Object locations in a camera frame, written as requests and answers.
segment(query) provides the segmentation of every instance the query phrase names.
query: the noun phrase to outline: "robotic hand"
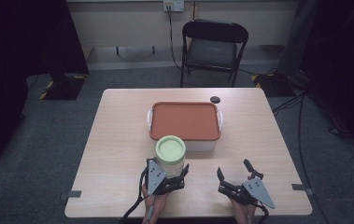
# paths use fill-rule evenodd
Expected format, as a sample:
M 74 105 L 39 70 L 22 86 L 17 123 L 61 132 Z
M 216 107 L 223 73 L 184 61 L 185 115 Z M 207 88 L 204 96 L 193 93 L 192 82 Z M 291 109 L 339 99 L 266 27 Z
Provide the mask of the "robotic hand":
M 243 182 L 241 186 L 232 185 L 224 181 L 225 177 L 220 168 L 218 168 L 217 175 L 220 181 L 218 192 L 228 196 L 229 198 L 235 200 L 243 205 L 252 204 L 256 207 L 260 207 L 264 212 L 264 217 L 261 219 L 260 223 L 268 217 L 268 211 L 265 206 L 258 205 L 257 201 L 264 203 L 268 207 L 275 209 L 272 199 L 264 186 L 262 179 L 263 174 L 260 174 L 255 169 L 248 160 L 244 160 L 248 171 L 251 173 L 250 179 Z
M 185 175 L 189 171 L 189 164 L 183 168 L 179 176 L 167 178 L 167 173 L 157 164 L 157 159 L 147 159 L 147 173 L 145 175 L 145 184 L 148 195 L 163 195 L 177 189 L 185 187 Z
M 142 181 L 144 178 L 148 195 L 163 195 L 177 189 L 185 188 L 184 178 L 188 171 L 189 165 L 187 164 L 179 176 L 167 178 L 167 173 L 157 164 L 156 158 L 147 159 L 147 167 L 144 169 L 139 179 L 138 198 L 135 204 L 124 214 L 123 218 L 120 220 L 120 224 L 123 224 L 136 207 L 144 201 L 144 198 L 141 196 Z

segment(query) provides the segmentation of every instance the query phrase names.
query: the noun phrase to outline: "chair seat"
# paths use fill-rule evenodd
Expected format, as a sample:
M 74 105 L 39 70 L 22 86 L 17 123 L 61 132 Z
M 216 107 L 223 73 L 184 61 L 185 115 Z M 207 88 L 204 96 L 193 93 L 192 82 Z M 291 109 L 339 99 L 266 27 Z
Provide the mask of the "chair seat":
M 234 69 L 237 45 L 204 39 L 193 39 L 186 58 L 186 65 L 218 66 Z

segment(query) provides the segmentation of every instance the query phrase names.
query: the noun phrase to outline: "plastic container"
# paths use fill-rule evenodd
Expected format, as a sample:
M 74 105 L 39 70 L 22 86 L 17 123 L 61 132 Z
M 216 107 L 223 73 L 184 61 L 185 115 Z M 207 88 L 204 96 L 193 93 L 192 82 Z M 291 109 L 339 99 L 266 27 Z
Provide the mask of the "plastic container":
M 167 177 L 179 176 L 185 163 L 186 147 L 182 139 L 167 135 L 156 144 L 158 165 L 167 173 Z
M 159 102 L 148 112 L 150 138 L 158 141 L 175 135 L 187 151 L 211 151 L 220 138 L 223 116 L 217 106 L 207 102 Z

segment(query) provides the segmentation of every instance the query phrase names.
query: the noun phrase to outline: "orange container lid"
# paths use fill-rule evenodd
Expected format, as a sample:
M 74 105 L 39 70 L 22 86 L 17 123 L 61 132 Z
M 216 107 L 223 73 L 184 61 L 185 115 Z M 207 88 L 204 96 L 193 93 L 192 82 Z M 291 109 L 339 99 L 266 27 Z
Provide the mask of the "orange container lid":
M 152 107 L 150 138 L 175 135 L 182 140 L 216 141 L 220 138 L 217 106 L 212 103 L 159 102 Z

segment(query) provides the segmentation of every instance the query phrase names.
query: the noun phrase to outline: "black cable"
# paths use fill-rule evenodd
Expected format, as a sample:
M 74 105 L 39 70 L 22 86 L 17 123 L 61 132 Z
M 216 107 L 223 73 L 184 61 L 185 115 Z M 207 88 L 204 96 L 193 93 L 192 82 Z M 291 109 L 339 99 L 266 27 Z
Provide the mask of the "black cable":
M 196 1 L 193 2 L 193 19 L 196 20 Z
M 142 201 L 144 201 L 147 197 L 143 198 L 141 196 L 141 192 L 142 192 L 142 182 L 143 179 L 145 177 L 145 174 L 148 171 L 148 167 L 145 168 L 145 170 L 142 172 L 141 177 L 139 178 L 139 191 L 138 191 L 138 198 L 136 199 L 136 202 L 133 204 L 133 206 L 131 206 L 131 208 L 124 214 L 123 218 L 120 220 L 120 224 L 123 224 L 124 221 L 127 219 L 127 217 L 136 209 L 136 207 L 142 203 Z
M 269 76 L 269 75 L 273 74 L 277 70 L 277 68 L 276 67 L 270 68 L 269 71 L 267 71 L 267 73 L 256 73 L 256 72 L 251 72 L 251 71 L 244 70 L 244 69 L 241 69 L 241 68 L 239 68 L 238 70 L 239 71 L 243 71 L 243 72 L 248 73 L 248 74 L 251 74 L 251 75 Z
M 269 217 L 269 211 L 267 211 L 267 208 L 263 205 L 263 203 L 261 203 L 261 205 L 258 205 L 257 203 L 253 203 L 252 205 L 261 208 L 261 210 L 264 212 L 264 216 L 261 217 L 261 219 L 258 222 L 258 224 L 262 224 Z
M 31 86 L 28 88 L 28 91 L 34 87 L 34 85 L 37 83 L 37 80 L 39 79 L 39 75 L 36 76 L 36 79 L 34 81 L 34 83 L 31 84 Z
M 306 95 L 307 92 L 303 92 L 299 95 L 296 95 L 295 97 L 293 97 L 292 99 L 288 100 L 287 102 L 283 103 L 282 105 L 279 105 L 278 107 L 274 108 L 272 110 L 273 113 L 275 113 L 275 116 L 278 115 L 278 112 L 283 110 L 283 109 L 289 109 L 289 108 L 293 108 L 294 106 L 298 105 L 299 103 L 301 103 L 303 100 L 301 99 L 302 96 Z
M 305 169 L 305 165 L 304 165 L 304 160 L 303 160 L 303 154 L 302 154 L 302 141 L 301 141 L 301 130 L 302 130 L 302 110 L 303 110 L 303 104 L 304 104 L 304 96 L 302 97 L 302 102 L 301 102 L 301 106 L 299 109 L 299 121 L 298 121 L 298 148 L 299 148 L 299 156 L 300 156 L 300 160 L 302 163 L 302 168 L 303 168 L 303 172 L 304 172 L 304 177 L 305 180 L 307 181 L 307 186 L 309 189 L 312 189 L 311 187 L 311 183 L 310 180 L 308 179 L 308 175 L 307 175 L 307 171 Z M 329 220 L 328 218 L 326 218 L 325 213 L 319 203 L 319 199 L 317 198 L 317 195 L 313 192 L 313 197 L 314 200 L 316 201 L 317 206 L 319 207 L 319 211 L 322 214 L 322 217 L 325 219 L 325 222 L 327 224 L 329 224 Z
M 173 59 L 173 62 L 175 64 L 175 66 L 177 67 L 177 69 L 179 69 L 179 71 L 181 70 L 181 68 L 177 65 L 176 63 L 176 57 L 174 55 L 174 44 L 173 44 L 173 23 L 171 21 L 171 9 L 169 7 L 167 7 L 167 13 L 168 13 L 168 19 L 170 21 L 170 40 L 171 40 L 171 57 Z
M 330 112 L 328 112 L 328 111 L 326 111 L 326 110 L 324 110 L 324 109 L 321 109 L 321 108 L 319 108 L 319 107 L 317 107 L 317 106 L 315 106 L 315 105 L 311 105 L 311 104 L 309 104 L 308 102 L 304 101 L 303 98 L 302 98 L 302 99 L 300 98 L 300 96 L 302 96 L 303 94 L 304 94 L 304 95 L 308 94 L 308 91 L 309 91 L 309 90 L 305 90 L 304 93 L 301 93 L 301 94 L 298 95 L 298 94 L 296 94 L 296 92 L 293 90 L 293 87 L 291 86 L 289 79 L 288 79 L 288 84 L 290 85 L 290 89 L 292 90 L 292 92 L 293 92 L 293 94 L 295 95 L 295 97 L 299 98 L 299 99 L 300 99 L 303 103 L 305 103 L 306 105 L 309 105 L 309 106 L 311 106 L 311 107 L 317 109 L 318 111 L 321 111 L 322 113 L 326 114 L 327 116 L 329 116 L 329 117 L 333 120 L 333 123 L 336 125 L 336 129 L 337 129 L 337 130 L 340 130 L 340 131 L 342 131 L 342 132 L 344 132 L 344 133 L 347 133 L 347 132 L 348 132 L 348 130 L 344 130 L 342 127 L 339 126 L 339 124 L 338 124 L 337 121 L 336 121 L 336 118 L 335 118 Z M 278 112 L 279 112 L 280 110 L 292 108 L 292 107 L 294 107 L 294 106 L 295 106 L 295 105 L 286 105 L 286 107 L 281 108 L 281 109 L 278 109 L 278 110 L 273 109 L 273 113 L 276 112 L 275 116 L 277 116 L 277 115 L 278 115 Z

